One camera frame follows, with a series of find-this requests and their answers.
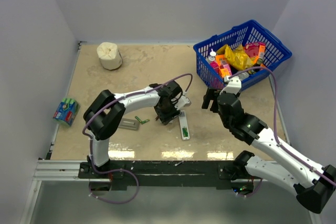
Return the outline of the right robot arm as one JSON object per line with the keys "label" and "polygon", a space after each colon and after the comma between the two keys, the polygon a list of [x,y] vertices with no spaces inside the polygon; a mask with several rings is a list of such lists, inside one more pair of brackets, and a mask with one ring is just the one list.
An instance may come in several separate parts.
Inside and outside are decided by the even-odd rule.
{"label": "right robot arm", "polygon": [[224,128],[236,139],[266,153],[276,163],[268,164],[244,151],[235,159],[235,175],[265,179],[294,194],[310,212],[320,214],[335,192],[335,167],[316,163],[277,138],[265,122],[244,112],[238,97],[209,88],[203,97],[202,109],[218,113]]}

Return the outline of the white remote control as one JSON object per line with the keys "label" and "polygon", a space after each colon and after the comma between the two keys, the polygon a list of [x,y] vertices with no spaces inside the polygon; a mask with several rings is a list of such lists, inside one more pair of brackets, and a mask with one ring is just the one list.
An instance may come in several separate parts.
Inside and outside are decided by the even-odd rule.
{"label": "white remote control", "polygon": [[182,140],[186,141],[190,139],[190,132],[188,129],[188,124],[187,124],[187,118],[185,111],[181,111],[181,114],[178,117],[179,123],[180,123],[180,130],[181,130],[181,136]]}

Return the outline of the yellow snack bag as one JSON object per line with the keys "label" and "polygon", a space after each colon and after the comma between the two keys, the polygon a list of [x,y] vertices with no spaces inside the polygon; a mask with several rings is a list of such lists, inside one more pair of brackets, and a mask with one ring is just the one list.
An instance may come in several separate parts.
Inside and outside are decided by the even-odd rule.
{"label": "yellow snack bag", "polygon": [[239,71],[251,68],[254,65],[242,45],[239,45],[235,50],[232,50],[231,47],[226,44],[219,48],[216,53],[217,55],[224,55],[225,60]]}

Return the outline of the white bottle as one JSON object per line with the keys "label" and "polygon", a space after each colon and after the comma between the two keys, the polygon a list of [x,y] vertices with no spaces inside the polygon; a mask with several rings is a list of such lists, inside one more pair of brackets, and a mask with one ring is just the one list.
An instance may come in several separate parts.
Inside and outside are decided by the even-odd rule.
{"label": "white bottle", "polygon": [[207,58],[206,58],[206,61],[211,64],[212,62],[216,61],[216,56],[217,56],[217,53],[211,49]]}

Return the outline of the blue plastic basket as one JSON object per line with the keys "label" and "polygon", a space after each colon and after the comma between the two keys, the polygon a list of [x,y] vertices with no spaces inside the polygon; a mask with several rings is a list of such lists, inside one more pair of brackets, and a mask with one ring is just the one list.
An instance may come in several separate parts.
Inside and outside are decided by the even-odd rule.
{"label": "blue plastic basket", "polygon": [[292,52],[268,29],[255,20],[249,20],[230,30],[201,41],[193,46],[196,52],[196,72],[210,88],[223,88],[223,79],[207,62],[211,50],[216,51],[228,44],[231,49],[251,42],[264,42],[266,50],[263,64],[274,71],[282,62],[292,56]]}

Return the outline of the dark glass bottle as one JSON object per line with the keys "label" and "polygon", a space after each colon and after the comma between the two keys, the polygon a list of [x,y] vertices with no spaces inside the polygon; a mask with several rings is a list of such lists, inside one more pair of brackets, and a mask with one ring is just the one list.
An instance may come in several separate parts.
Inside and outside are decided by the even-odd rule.
{"label": "dark glass bottle", "polygon": [[263,64],[263,59],[258,58],[258,60],[256,61],[256,63],[251,66],[251,68],[247,71],[249,75],[254,75],[256,74],[260,69],[257,67],[261,67]]}

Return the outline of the orange box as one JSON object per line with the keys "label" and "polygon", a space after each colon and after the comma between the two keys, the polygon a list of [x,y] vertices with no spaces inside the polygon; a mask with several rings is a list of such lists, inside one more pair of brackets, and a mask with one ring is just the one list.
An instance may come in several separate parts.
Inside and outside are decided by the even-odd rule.
{"label": "orange box", "polygon": [[225,76],[231,76],[232,71],[230,68],[230,64],[227,62],[227,59],[225,58],[225,55],[217,55],[215,59],[218,64],[219,75],[222,78],[224,78]]}

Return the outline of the grey remote control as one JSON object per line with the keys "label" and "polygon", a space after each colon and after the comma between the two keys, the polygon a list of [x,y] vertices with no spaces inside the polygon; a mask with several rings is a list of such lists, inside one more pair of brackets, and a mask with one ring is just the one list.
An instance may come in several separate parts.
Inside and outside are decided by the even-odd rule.
{"label": "grey remote control", "polygon": [[140,122],[138,120],[133,119],[124,119],[122,118],[118,128],[125,130],[137,131],[139,129]]}

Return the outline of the red soda can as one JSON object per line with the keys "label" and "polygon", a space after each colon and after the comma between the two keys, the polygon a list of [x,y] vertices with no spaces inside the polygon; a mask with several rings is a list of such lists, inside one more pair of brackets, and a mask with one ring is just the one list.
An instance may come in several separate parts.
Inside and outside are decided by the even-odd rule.
{"label": "red soda can", "polygon": [[238,78],[240,80],[245,80],[249,77],[249,73],[248,72],[241,72],[239,75],[238,75]]}

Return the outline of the white tissue roll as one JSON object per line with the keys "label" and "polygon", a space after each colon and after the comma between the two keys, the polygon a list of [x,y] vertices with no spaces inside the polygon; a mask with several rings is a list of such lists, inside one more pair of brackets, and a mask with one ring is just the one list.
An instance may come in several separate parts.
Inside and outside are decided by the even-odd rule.
{"label": "white tissue roll", "polygon": [[97,55],[104,69],[116,70],[122,65],[122,57],[118,45],[111,42],[103,42],[97,47]]}

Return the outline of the black base frame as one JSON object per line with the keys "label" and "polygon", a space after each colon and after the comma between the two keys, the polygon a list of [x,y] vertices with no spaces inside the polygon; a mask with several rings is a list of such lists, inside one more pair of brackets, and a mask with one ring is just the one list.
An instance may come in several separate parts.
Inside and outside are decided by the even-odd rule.
{"label": "black base frame", "polygon": [[238,179],[250,175],[233,161],[110,161],[96,173],[91,162],[80,163],[78,177],[90,180],[93,189],[126,190],[142,187],[215,187],[230,189]]}

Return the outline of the orange tall carton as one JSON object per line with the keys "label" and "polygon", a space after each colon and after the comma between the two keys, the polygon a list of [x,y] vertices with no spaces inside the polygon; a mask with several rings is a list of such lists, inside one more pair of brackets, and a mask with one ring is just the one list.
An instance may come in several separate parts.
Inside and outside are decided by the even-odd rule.
{"label": "orange tall carton", "polygon": [[259,42],[258,43],[258,60],[261,62],[264,61],[264,55],[266,51],[266,44],[264,42]]}

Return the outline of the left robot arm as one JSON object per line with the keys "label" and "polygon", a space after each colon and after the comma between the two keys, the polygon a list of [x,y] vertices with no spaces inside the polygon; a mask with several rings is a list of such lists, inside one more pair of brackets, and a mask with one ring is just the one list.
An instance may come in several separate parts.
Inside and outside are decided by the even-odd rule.
{"label": "left robot arm", "polygon": [[151,84],[144,89],[129,93],[111,93],[103,90],[83,114],[86,123],[84,130],[89,130],[90,154],[93,163],[90,171],[97,178],[108,174],[110,137],[127,113],[153,107],[158,119],[167,125],[181,114],[181,109],[191,104],[176,81],[163,84]]}

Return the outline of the battery multipack blue green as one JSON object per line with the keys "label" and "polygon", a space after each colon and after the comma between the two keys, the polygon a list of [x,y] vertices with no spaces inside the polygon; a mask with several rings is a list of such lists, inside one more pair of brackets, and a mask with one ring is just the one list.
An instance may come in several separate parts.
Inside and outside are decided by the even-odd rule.
{"label": "battery multipack blue green", "polygon": [[71,127],[80,109],[80,104],[73,98],[64,98],[60,102],[54,116],[57,123]]}

